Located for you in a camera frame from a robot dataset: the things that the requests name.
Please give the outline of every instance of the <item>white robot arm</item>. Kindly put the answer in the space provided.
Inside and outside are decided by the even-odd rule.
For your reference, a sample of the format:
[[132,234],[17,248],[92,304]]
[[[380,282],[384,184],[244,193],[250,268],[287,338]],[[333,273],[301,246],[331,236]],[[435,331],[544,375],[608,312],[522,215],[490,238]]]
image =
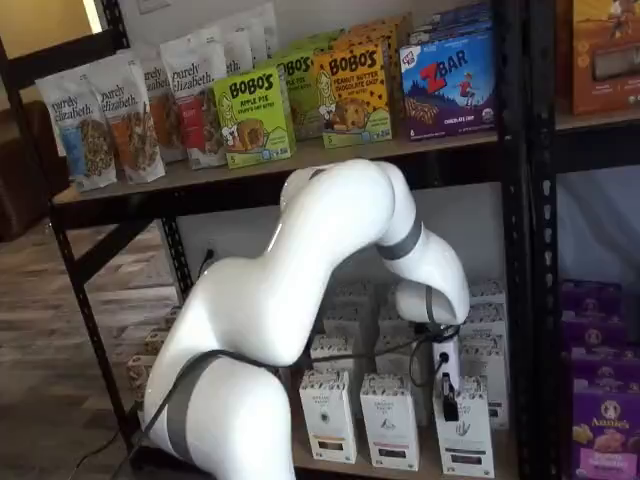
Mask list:
[[[395,166],[350,160],[296,171],[281,207],[260,257],[220,260],[193,287],[151,372],[145,422],[203,352],[236,352],[277,367],[294,363],[331,273],[367,245],[376,244],[386,267],[406,279],[396,293],[404,318],[444,325],[465,320],[469,293],[460,261],[424,228]],[[438,351],[450,352],[438,375],[457,386],[455,340]],[[223,356],[199,362],[181,378],[150,436],[218,480],[295,478],[287,394],[271,373],[246,362]]]

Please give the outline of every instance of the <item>purely elizabeth granola bag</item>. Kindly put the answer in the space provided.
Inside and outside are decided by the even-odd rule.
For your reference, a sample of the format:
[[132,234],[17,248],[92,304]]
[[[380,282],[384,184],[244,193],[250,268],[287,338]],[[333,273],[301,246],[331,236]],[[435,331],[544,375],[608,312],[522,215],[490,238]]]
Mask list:
[[187,150],[182,144],[180,130],[180,111],[160,58],[160,49],[138,45],[134,52],[140,59],[144,81],[147,84],[151,116],[160,144],[160,156],[165,164],[186,160]]
[[147,183],[162,177],[164,164],[140,61],[133,52],[126,51],[86,68],[129,183]]
[[227,76],[224,46],[216,41],[218,33],[215,27],[204,28],[160,45],[193,169],[227,163],[211,88],[214,80]]
[[116,181],[113,146],[85,67],[36,80],[67,154],[69,174],[79,191]]

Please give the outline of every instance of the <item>wooden floor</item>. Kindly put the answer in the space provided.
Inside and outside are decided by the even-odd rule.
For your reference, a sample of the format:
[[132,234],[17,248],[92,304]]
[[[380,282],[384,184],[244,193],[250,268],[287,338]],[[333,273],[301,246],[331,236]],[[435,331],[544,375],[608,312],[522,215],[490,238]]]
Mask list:
[[[76,256],[107,231],[72,232]],[[125,362],[177,301],[163,262],[151,227],[88,287],[123,392]],[[38,225],[0,244],[0,479],[66,480],[115,428],[55,238]],[[123,454],[118,439],[74,478],[107,480]]]

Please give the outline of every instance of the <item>brown couch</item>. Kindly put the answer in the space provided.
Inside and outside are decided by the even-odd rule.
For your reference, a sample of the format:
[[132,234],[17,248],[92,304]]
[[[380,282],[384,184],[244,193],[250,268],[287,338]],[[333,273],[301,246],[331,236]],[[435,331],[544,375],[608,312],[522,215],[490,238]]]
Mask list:
[[[66,161],[58,156],[47,107],[36,101],[25,111],[43,157],[46,181],[54,193],[69,185]],[[43,170],[26,158],[11,110],[0,111],[0,241],[21,235],[47,213],[49,192],[42,191]]]

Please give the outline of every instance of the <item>gray band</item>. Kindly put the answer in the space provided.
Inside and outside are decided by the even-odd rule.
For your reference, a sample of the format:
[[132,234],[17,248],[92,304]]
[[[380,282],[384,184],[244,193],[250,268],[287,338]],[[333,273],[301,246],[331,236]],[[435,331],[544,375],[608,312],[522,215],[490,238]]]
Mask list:
[[425,302],[427,307],[427,318],[431,323],[434,323],[436,320],[433,317],[433,288],[431,288],[429,285],[425,285],[425,288],[427,289]]
[[188,368],[191,371],[185,374],[184,379],[181,380],[180,387],[175,391],[171,397],[171,401],[167,405],[167,435],[169,436],[169,443],[171,448],[176,454],[178,454],[183,460],[187,460],[193,463],[191,458],[191,452],[189,451],[189,445],[187,443],[187,411],[189,410],[189,402],[193,391],[198,384],[198,380],[204,373],[204,371],[220,357],[212,357],[205,360],[198,361],[195,365],[185,365],[184,368]]
[[418,218],[416,213],[413,219],[413,225],[407,232],[407,235],[398,243],[393,245],[377,245],[376,249],[382,258],[385,260],[400,260],[403,257],[409,255],[418,244],[420,235],[422,234],[422,221]]
[[324,168],[316,168],[313,172],[311,172],[311,175],[309,175],[309,180],[311,180],[313,177],[317,177],[318,175],[320,175],[324,171],[325,171]]

